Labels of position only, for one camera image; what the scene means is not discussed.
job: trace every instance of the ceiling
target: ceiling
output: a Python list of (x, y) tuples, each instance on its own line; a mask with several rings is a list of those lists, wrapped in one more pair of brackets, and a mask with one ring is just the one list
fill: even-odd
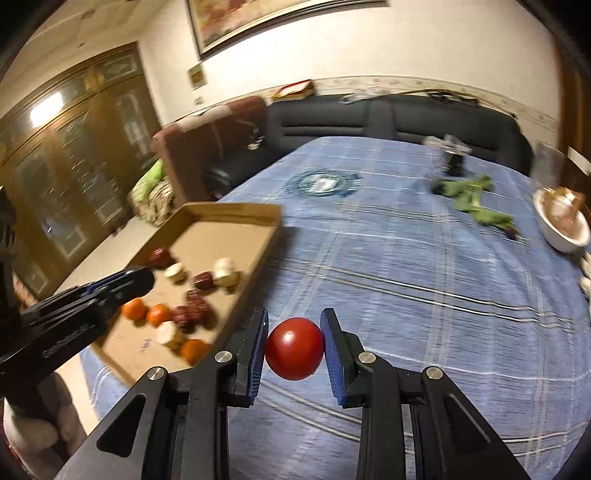
[[(75, 63), (69, 66), (73, 66), (100, 53), (102, 45), (113, 48), (118, 39), (119, 44), (136, 40), (164, 4), (165, 0), (67, 0), (17, 55), (0, 82), (0, 103), (6, 100), (2, 92), (14, 96), (15, 85), (23, 83), (25, 76), (25, 83), (31, 85), (31, 75), (46, 77), (44, 73), (56, 64), (72, 59)], [(39, 85), (57, 73), (52, 70)]]

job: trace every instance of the cardboard tray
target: cardboard tray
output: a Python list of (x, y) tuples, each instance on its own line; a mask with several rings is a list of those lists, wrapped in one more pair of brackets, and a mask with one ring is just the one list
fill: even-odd
[[(144, 265), (150, 252), (169, 248), (173, 257), (185, 266), (189, 278), (181, 285), (173, 285), (164, 278), (164, 272), (155, 270), (154, 288), (143, 299), (147, 306), (165, 303), (172, 309), (181, 305), (184, 293), (193, 288), (192, 276), (211, 270), (217, 259), (230, 257), (241, 272), (239, 284), (232, 293), (218, 288), (205, 296), (215, 313), (215, 322), (208, 328), (198, 326), (187, 335), (220, 349), (241, 319), (246, 298), (280, 232), (278, 205), (188, 203), (158, 229), (128, 266)], [(156, 342), (155, 328), (151, 325), (138, 325), (120, 315), (109, 324), (107, 334), (93, 343), (92, 348), (128, 386), (156, 365), (170, 372), (189, 367), (182, 358)]]

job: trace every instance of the bowl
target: bowl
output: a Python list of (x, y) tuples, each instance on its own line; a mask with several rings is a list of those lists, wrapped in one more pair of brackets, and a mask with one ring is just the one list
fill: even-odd
[(548, 243), (556, 250), (565, 254), (571, 254), (580, 248), (585, 247), (589, 240), (591, 240), (591, 232), (589, 231), (589, 224), (585, 220), (584, 215), (577, 212), (576, 222), (579, 226), (578, 234), (575, 238), (568, 237), (559, 232), (552, 223), (548, 220), (544, 213), (542, 200), (544, 198), (544, 189), (536, 190), (534, 192), (534, 206), (538, 214), (538, 224), (544, 234)]

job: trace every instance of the plaid tablecloth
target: plaid tablecloth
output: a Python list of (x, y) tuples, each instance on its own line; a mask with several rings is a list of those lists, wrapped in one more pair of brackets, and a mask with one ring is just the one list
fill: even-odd
[[(318, 321), (333, 307), (343, 330), (392, 364), (440, 365), (531, 477), (550, 479), (591, 418), (579, 268), (542, 237), (526, 177), (466, 161), (472, 174), (493, 178), (482, 204), (514, 216), (521, 235), (512, 241), (429, 192), (424, 176), (437, 155), (403, 142), (327, 137), (226, 196), (284, 208), (285, 235), (251, 306), (268, 309), (271, 327), (293, 316)], [(104, 416), (125, 387), (91, 352), (83, 364)], [(353, 479), (361, 413), (337, 406), (324, 363), (300, 382), (266, 366), (262, 378), (255, 405), (230, 413), (232, 478)]]

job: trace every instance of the red tomato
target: red tomato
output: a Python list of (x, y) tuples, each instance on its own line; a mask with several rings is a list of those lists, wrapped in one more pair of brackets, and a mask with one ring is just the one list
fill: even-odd
[(324, 335), (314, 322), (302, 317), (277, 325), (267, 339), (265, 358), (277, 375), (302, 380), (313, 374), (324, 355)]

